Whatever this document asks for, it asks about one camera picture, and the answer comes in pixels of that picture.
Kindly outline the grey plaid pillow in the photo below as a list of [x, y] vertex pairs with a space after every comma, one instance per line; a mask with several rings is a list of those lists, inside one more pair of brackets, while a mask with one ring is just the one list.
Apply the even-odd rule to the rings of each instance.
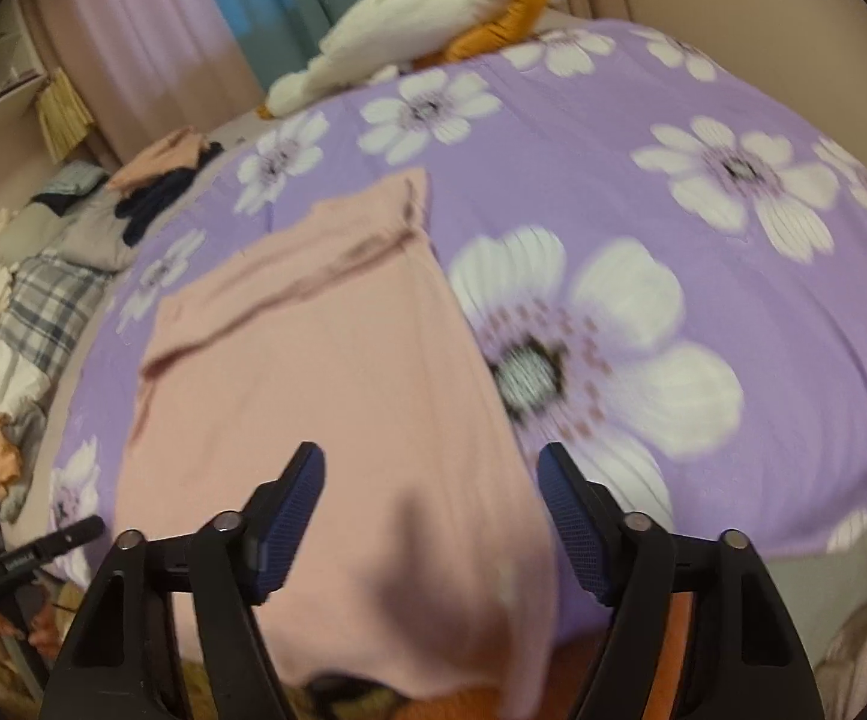
[[51, 380], [58, 380], [113, 275], [36, 255], [18, 265], [0, 316], [0, 339]]

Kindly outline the peach folded garment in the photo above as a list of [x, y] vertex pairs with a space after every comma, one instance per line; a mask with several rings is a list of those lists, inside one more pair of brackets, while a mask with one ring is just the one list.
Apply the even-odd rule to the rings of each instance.
[[207, 148], [209, 140], [204, 133], [193, 127], [178, 128], [148, 145], [129, 163], [125, 163], [116, 174], [109, 177], [106, 187], [127, 195], [168, 172], [193, 169], [199, 162], [200, 153]]

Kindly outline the pink curtain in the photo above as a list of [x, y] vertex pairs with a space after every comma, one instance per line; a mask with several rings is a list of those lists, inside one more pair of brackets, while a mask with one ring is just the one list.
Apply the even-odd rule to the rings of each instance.
[[41, 60], [69, 76], [105, 160], [177, 128], [209, 133], [262, 89], [215, 0], [18, 0]]

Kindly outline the white plush goose toy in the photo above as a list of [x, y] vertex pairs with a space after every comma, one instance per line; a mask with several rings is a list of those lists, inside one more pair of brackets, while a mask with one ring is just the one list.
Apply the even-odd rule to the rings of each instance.
[[[563, 0], [547, 0], [560, 7]], [[513, 0], [357, 0], [340, 16], [305, 68], [267, 91], [262, 114], [284, 119], [386, 67], [433, 54], [470, 28], [502, 15]]]

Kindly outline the dark navy clothes pile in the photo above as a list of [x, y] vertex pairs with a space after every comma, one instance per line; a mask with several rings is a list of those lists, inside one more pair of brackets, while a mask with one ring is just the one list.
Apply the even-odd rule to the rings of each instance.
[[223, 146], [218, 142], [210, 142], [199, 154], [193, 167], [171, 169], [119, 200], [114, 206], [114, 216], [125, 221], [122, 242], [127, 247], [136, 247], [158, 216], [168, 210], [193, 185], [199, 172], [221, 153]]

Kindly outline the yellow hanging cloth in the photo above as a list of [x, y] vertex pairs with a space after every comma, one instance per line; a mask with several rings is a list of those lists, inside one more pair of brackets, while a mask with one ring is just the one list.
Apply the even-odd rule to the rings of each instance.
[[56, 68], [35, 99], [36, 117], [54, 164], [67, 160], [95, 128], [95, 117], [62, 67]]

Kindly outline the pink striped knit garment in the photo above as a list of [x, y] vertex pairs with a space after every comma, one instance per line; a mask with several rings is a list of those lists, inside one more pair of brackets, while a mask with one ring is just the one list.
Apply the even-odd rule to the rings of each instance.
[[160, 302], [114, 523], [188, 533], [319, 445], [323, 494], [257, 613], [280, 678], [490, 686], [524, 718], [557, 627], [552, 533], [427, 205], [427, 174], [397, 172]]

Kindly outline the purple floral duvet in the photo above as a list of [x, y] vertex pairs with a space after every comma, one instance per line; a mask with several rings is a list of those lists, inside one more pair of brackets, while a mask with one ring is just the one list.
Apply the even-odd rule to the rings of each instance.
[[867, 167], [655, 33], [594, 21], [357, 89], [210, 166], [83, 333], [49, 522], [118, 505], [145, 349], [181, 289], [404, 169], [526, 447], [690, 535], [739, 528], [811, 653], [867, 600]]

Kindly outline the beige pillow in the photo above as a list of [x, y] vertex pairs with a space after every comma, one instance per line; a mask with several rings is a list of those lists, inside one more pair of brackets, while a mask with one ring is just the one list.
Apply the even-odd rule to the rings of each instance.
[[114, 213], [118, 202], [116, 192], [100, 190], [64, 216], [44, 203], [30, 203], [0, 232], [0, 266], [47, 254], [95, 270], [125, 270], [137, 250], [124, 242], [129, 220]]

